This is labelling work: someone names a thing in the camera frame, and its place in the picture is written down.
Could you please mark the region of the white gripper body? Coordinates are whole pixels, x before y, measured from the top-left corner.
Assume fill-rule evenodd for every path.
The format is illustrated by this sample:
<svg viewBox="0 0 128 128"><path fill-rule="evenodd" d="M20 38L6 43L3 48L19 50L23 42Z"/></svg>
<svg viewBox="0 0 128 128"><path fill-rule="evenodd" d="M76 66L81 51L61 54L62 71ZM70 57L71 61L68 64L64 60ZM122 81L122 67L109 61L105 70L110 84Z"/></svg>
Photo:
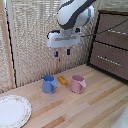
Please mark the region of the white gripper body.
<svg viewBox="0 0 128 128"><path fill-rule="evenodd" d="M47 38L47 46L50 48L77 45L80 42L80 29L53 30L48 33Z"/></svg>

